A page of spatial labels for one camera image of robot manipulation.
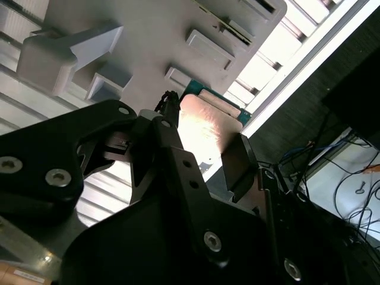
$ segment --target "metal plate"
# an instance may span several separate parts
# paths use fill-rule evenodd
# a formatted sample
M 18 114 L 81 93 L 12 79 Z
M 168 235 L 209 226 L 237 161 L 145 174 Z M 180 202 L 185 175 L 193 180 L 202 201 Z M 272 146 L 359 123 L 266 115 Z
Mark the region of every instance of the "metal plate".
M 180 108 L 178 133 L 198 164 L 213 163 L 243 128 L 238 120 L 193 94 L 182 99 Z

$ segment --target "black metal bracket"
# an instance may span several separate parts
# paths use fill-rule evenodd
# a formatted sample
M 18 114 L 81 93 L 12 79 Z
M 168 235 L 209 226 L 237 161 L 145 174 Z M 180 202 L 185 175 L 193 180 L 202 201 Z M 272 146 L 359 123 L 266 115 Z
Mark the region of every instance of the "black metal bracket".
M 112 165 L 103 156 L 105 139 L 135 118 L 127 105 L 106 101 L 1 136 L 0 213 L 39 223 L 68 217 L 83 175 Z

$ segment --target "white panel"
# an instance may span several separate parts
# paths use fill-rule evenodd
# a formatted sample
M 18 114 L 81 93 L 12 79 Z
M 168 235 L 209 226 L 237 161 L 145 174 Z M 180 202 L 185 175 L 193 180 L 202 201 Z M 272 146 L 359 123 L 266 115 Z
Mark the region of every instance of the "white panel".
M 287 11 L 285 17 L 291 21 L 306 37 L 316 29 L 316 24 L 302 11 L 297 9 L 291 2 L 291 0 L 285 0 L 287 5 Z
M 301 42 L 279 24 L 259 51 L 270 61 L 285 65 L 301 46 Z
M 246 88 L 241 86 L 236 81 L 232 83 L 230 88 L 228 88 L 228 92 L 235 95 L 239 100 L 243 101 L 245 104 L 249 104 L 254 98 L 254 95 L 251 92 L 249 92 Z
M 20 57 L 20 50 L 6 42 L 4 39 L 0 39 L 0 52 L 9 56 L 10 58 L 18 61 Z
M 126 183 L 131 184 L 131 167 L 129 163 L 116 161 L 113 166 L 107 169 L 107 172 L 123 179 Z
M 80 220 L 82 223 L 84 223 L 87 227 L 91 227 L 91 226 L 93 226 L 94 224 L 96 224 L 95 221 L 90 220 L 89 218 L 87 218 L 87 217 L 85 217 L 85 216 L 83 216 L 83 215 L 81 215 L 81 214 L 79 214 L 79 213 L 78 213 L 78 218 L 79 218 L 79 220 Z
M 0 116 L 2 119 L 19 126 L 20 128 L 39 123 L 41 121 L 40 119 L 37 119 L 36 117 L 31 116 L 19 108 L 16 108 L 2 100 L 0 100 Z
M 106 208 L 112 212 L 118 212 L 128 206 L 127 203 L 118 201 L 104 193 L 99 192 L 97 189 L 92 188 L 89 185 L 84 185 L 81 198 L 85 198 L 90 202 L 96 203 L 103 208 Z
M 59 96 L 60 96 L 60 98 L 62 98 L 65 101 L 69 102 L 70 104 L 73 104 L 74 106 L 76 106 L 78 108 L 84 108 L 84 107 L 87 107 L 87 106 L 91 105 L 91 103 L 89 101 L 81 100 L 78 97 L 72 95 L 71 93 L 69 93 L 67 91 L 63 92 Z
M 28 11 L 40 20 L 45 19 L 46 10 L 48 9 L 49 0 L 13 0 L 21 5 L 24 10 Z
M 5 15 L 5 18 L 2 19 L 5 23 L 2 31 L 20 43 L 22 43 L 25 38 L 29 37 L 31 31 L 41 29 L 38 25 L 8 9 L 1 3 L 0 14 Z
M 0 135 L 4 135 L 12 131 L 14 131 L 14 129 L 0 123 Z
M 215 61 L 217 65 L 225 70 L 229 69 L 232 62 L 235 60 L 232 55 L 197 30 L 191 32 L 186 43 L 206 58 Z
M 328 9 L 319 0 L 294 0 L 317 23 L 328 16 Z
M 165 79 L 169 80 L 176 87 L 185 91 L 186 86 L 190 83 L 191 77 L 186 75 L 181 70 L 178 70 L 175 67 L 170 67 L 165 75 Z
M 48 118 L 72 111 L 3 72 L 0 73 L 0 92 Z
M 120 183 L 102 174 L 101 172 L 91 175 L 85 181 L 96 185 L 97 187 L 102 188 L 104 191 L 120 198 L 120 200 L 124 201 L 126 204 L 131 200 L 132 188 L 130 186 L 124 183 Z
M 243 69 L 238 79 L 242 80 L 251 88 L 261 90 L 276 74 L 276 70 L 262 60 L 258 55 L 255 55 L 247 66 Z
M 80 214 L 84 214 L 86 216 L 89 216 L 90 218 L 97 220 L 97 221 L 102 221 L 109 216 L 111 216 L 110 213 L 105 212 L 99 208 L 96 208 L 83 200 L 79 200 L 77 204 L 77 211 Z
M 17 68 L 17 61 L 10 58 L 9 56 L 1 53 L 0 51 L 0 64 L 2 64 L 5 67 L 8 67 L 10 70 L 13 70 L 16 72 Z

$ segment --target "label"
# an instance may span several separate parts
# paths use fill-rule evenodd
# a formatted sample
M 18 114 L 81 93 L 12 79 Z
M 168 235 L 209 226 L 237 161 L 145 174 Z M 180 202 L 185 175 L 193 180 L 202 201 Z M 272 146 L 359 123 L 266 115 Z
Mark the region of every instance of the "label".
M 22 272 L 20 270 L 15 270 L 14 274 L 18 275 L 18 276 L 22 276 L 22 277 L 30 279 L 30 280 L 33 280 L 33 281 L 36 281 L 36 282 L 39 282 L 39 283 L 42 283 L 42 284 L 45 282 L 45 279 L 43 279 L 43 278 L 31 275 L 31 274 L 26 273 L 26 272 Z

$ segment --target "wire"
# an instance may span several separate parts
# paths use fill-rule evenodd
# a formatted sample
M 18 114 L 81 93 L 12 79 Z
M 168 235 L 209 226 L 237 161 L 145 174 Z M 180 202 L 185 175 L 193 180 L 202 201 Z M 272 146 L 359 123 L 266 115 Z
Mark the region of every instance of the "wire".
M 301 173 L 300 173 L 299 177 L 297 178 L 297 181 L 294 185 L 293 192 L 298 191 L 298 186 L 300 185 L 303 176 L 306 175 L 306 172 L 308 171 L 309 162 L 312 160 L 313 152 L 316 150 L 316 145 L 319 143 L 319 141 L 322 137 L 323 130 L 326 128 L 326 124 L 328 122 L 328 118 L 330 117 L 330 114 L 331 114 L 331 112 L 328 112 L 326 114 L 326 116 L 325 116 L 325 118 L 321 124 L 321 127 L 319 128 L 318 134 L 316 135 L 316 138 L 314 140 L 314 144 L 311 147 L 310 152 L 308 154 L 308 157 L 303 164 L 303 167 L 302 167 L 303 170 L 301 171 Z
M 341 170 L 343 170 L 344 172 L 348 173 L 348 174 L 354 174 L 353 172 L 349 172 L 348 170 L 344 169 L 343 167 L 341 167 L 339 164 L 333 162 L 331 159 L 328 159 L 327 157 L 322 157 L 323 159 L 327 160 L 328 162 L 331 162 L 333 165 L 339 167 Z
M 336 212 L 338 213 L 338 215 L 344 220 L 344 217 L 342 216 L 342 214 L 339 212 L 339 209 L 338 209 L 338 206 L 337 206 L 337 195 L 338 195 L 338 190 L 339 190 L 339 187 L 342 185 L 342 183 L 344 181 L 346 181 L 346 179 L 348 179 L 349 177 L 353 176 L 353 175 L 356 175 L 356 174 L 360 174 L 362 172 L 364 172 L 366 169 L 368 169 L 370 167 L 370 165 L 372 164 L 372 162 L 377 158 L 377 156 L 379 155 L 379 152 L 376 153 L 376 155 L 373 157 L 373 159 L 368 163 L 367 167 L 363 168 L 362 170 L 358 170 L 357 172 L 352 172 L 351 174 L 349 174 L 348 176 L 346 176 L 345 178 L 343 178 L 337 185 L 337 187 L 335 188 L 334 190 L 334 195 L 333 195 L 333 203 L 334 203 L 334 208 L 336 210 Z
M 354 145 L 358 145 L 359 147 L 362 147 L 362 148 L 371 148 L 372 146 L 365 143 L 365 144 L 359 144 L 357 142 L 353 142 L 353 141 L 349 141 L 349 140 L 344 140 L 346 143 L 349 143 L 349 144 L 354 144 Z

